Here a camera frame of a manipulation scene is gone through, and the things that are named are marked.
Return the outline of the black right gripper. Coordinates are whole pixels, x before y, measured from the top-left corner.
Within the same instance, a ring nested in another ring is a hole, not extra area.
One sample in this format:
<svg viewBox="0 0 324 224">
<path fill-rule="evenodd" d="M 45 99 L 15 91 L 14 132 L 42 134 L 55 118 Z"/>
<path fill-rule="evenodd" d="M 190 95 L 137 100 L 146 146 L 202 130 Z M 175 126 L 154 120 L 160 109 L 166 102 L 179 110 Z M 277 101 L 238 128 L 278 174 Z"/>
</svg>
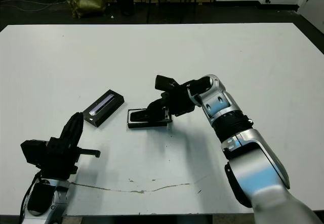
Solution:
<svg viewBox="0 0 324 224">
<path fill-rule="evenodd" d="M 195 104 L 188 94 L 189 85 L 190 82 L 186 82 L 176 86 L 171 91 L 161 93 L 161 99 L 157 99 L 148 105 L 148 119 L 165 120 L 168 118 L 168 110 L 170 115 L 176 117 L 194 111 Z"/>
</svg>

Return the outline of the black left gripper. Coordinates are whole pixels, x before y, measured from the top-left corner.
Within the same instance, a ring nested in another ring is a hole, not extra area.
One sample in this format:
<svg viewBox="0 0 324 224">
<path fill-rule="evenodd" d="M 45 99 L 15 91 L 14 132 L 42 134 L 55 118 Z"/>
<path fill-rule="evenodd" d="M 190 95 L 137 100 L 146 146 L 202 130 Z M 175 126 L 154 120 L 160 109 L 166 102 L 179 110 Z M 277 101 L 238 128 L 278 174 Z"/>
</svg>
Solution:
<svg viewBox="0 0 324 224">
<path fill-rule="evenodd" d="M 71 175 L 77 172 L 78 167 L 75 164 L 80 155 L 100 157 L 99 150 L 78 147 L 83 126 L 84 115 L 77 112 L 63 127 L 60 138 L 50 138 L 46 156 L 41 164 L 42 178 L 68 180 Z"/>
</svg>

